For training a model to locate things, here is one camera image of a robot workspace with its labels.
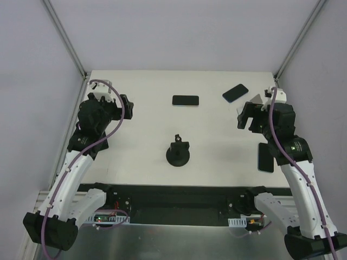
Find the black phone centre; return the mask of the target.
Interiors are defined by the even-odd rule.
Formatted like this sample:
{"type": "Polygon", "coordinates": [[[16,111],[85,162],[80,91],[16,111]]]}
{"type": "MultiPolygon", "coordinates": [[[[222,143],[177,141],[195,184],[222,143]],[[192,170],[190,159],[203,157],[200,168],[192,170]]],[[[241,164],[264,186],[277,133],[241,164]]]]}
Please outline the black phone centre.
{"type": "Polygon", "coordinates": [[[200,98],[197,95],[174,95],[172,97],[173,106],[197,107],[200,104],[200,98]]]}

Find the aluminium frame post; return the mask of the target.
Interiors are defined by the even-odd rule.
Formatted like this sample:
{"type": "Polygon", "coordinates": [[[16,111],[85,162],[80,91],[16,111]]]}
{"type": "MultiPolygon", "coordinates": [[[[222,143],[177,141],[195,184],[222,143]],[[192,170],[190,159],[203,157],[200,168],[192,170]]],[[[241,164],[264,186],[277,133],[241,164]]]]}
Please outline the aluminium frame post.
{"type": "Polygon", "coordinates": [[[72,62],[74,63],[77,71],[79,72],[80,76],[85,79],[87,76],[87,72],[85,68],[82,65],[82,62],[80,61],[77,52],[75,51],[75,48],[72,45],[72,42],[70,41],[69,36],[67,35],[66,30],[64,29],[64,26],[50,0],[42,0],[41,3],[43,4],[49,18],[51,19],[53,26],[55,27],[67,53],[69,54],[72,62]]]}
{"type": "Polygon", "coordinates": [[[297,34],[295,40],[291,44],[287,54],[285,55],[285,58],[281,62],[278,70],[274,74],[274,81],[275,83],[279,82],[279,79],[281,78],[282,74],[284,73],[285,69],[291,62],[291,60],[294,58],[295,53],[299,49],[301,43],[305,39],[307,33],[310,31],[311,27],[313,26],[314,22],[328,3],[328,0],[318,0],[316,4],[314,5],[312,11],[310,12],[308,18],[304,22],[302,28],[300,29],[299,33],[297,34]]]}

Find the black round-base phone holder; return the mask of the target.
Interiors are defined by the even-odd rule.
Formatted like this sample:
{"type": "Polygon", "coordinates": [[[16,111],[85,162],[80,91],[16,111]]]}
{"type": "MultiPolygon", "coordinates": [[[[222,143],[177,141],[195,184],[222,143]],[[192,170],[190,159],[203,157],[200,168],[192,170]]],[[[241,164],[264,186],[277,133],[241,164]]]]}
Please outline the black round-base phone holder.
{"type": "Polygon", "coordinates": [[[179,134],[175,135],[175,141],[172,142],[166,151],[166,159],[171,166],[182,167],[190,159],[190,144],[188,141],[182,141],[179,134]]]}

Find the blue phone top right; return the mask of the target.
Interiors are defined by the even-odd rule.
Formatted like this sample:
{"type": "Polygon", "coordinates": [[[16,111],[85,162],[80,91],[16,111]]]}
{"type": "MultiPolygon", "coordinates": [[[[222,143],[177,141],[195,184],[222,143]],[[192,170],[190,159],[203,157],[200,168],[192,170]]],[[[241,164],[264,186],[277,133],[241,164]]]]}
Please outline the blue phone top right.
{"type": "Polygon", "coordinates": [[[222,94],[222,97],[229,103],[234,102],[240,97],[246,95],[249,92],[249,89],[245,87],[243,84],[238,84],[232,89],[226,91],[222,94]]]}

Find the left aluminium frame post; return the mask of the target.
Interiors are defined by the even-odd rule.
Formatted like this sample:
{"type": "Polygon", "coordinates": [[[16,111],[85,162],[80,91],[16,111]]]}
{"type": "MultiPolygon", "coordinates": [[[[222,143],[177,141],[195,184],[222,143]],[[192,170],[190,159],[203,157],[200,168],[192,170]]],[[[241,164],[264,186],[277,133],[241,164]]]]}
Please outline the left aluminium frame post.
{"type": "Polygon", "coordinates": [[[66,30],[64,29],[64,26],[50,0],[42,0],[41,3],[43,4],[49,18],[51,19],[53,26],[55,27],[67,53],[69,54],[72,62],[74,63],[77,71],[79,72],[80,76],[85,79],[87,76],[87,72],[85,68],[82,65],[82,62],[80,61],[77,52],[75,51],[75,48],[72,45],[72,42],[70,41],[69,36],[67,35],[66,30]]]}

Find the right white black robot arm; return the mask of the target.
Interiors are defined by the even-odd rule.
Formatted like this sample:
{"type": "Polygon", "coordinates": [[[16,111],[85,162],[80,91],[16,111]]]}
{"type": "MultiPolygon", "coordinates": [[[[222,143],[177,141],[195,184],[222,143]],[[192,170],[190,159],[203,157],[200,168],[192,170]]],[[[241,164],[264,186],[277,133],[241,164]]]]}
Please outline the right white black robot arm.
{"type": "Polygon", "coordinates": [[[329,255],[346,247],[346,234],[337,231],[325,208],[317,184],[312,154],[305,139],[295,135],[295,112],[291,105],[261,105],[246,102],[237,117],[237,127],[261,133],[271,156],[290,186],[297,215],[292,215],[264,186],[252,187],[235,207],[243,215],[263,213],[284,234],[286,249],[293,259],[329,255]]]}

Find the right aluminium frame post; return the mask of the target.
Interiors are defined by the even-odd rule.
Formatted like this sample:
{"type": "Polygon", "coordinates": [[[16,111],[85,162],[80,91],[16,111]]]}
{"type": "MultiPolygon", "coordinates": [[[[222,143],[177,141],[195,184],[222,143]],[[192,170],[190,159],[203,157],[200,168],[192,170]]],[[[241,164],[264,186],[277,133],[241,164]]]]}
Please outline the right aluminium frame post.
{"type": "Polygon", "coordinates": [[[301,43],[305,39],[307,33],[310,31],[311,27],[313,26],[314,22],[328,3],[328,0],[318,0],[316,4],[314,5],[312,11],[310,12],[308,18],[304,22],[302,28],[300,29],[299,33],[297,34],[295,40],[291,44],[287,54],[285,55],[285,58],[281,62],[278,70],[274,74],[274,81],[275,83],[279,82],[279,79],[281,78],[282,74],[284,73],[285,69],[291,62],[291,60],[294,58],[295,53],[299,49],[301,43]]]}

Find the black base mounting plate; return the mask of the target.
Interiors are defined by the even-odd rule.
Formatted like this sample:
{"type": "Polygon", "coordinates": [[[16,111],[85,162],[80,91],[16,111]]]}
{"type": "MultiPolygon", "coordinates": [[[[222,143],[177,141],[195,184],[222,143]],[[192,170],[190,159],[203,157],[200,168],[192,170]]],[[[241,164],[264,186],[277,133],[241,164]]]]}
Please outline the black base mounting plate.
{"type": "Polygon", "coordinates": [[[102,209],[119,210],[131,224],[227,226],[248,202],[247,187],[81,184],[80,192],[106,191],[102,209]]]}

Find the silver metal phone stand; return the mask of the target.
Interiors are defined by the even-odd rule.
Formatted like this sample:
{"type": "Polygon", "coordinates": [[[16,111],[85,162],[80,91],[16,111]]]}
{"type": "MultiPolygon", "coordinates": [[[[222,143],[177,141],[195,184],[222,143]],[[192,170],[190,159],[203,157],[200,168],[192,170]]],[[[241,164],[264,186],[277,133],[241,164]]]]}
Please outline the silver metal phone stand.
{"type": "MultiPolygon", "coordinates": [[[[263,100],[262,100],[260,94],[257,94],[256,96],[251,98],[249,100],[249,102],[255,103],[255,104],[263,104],[263,100]]],[[[240,115],[242,113],[244,106],[245,106],[245,103],[236,109],[238,115],[240,115]]]]}

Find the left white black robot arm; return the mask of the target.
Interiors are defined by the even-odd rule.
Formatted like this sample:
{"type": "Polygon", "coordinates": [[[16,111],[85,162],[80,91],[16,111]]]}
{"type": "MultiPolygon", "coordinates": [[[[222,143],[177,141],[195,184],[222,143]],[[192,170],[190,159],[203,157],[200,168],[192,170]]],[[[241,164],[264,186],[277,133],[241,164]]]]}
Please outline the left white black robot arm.
{"type": "Polygon", "coordinates": [[[36,213],[27,213],[24,227],[34,243],[67,251],[75,242],[78,230],[99,208],[114,206],[115,198],[106,184],[91,188],[73,203],[81,181],[98,152],[108,149],[106,128],[112,121],[122,123],[133,116],[133,103],[121,94],[121,107],[109,94],[88,94],[79,105],[76,129],[69,140],[61,172],[36,213]]]}

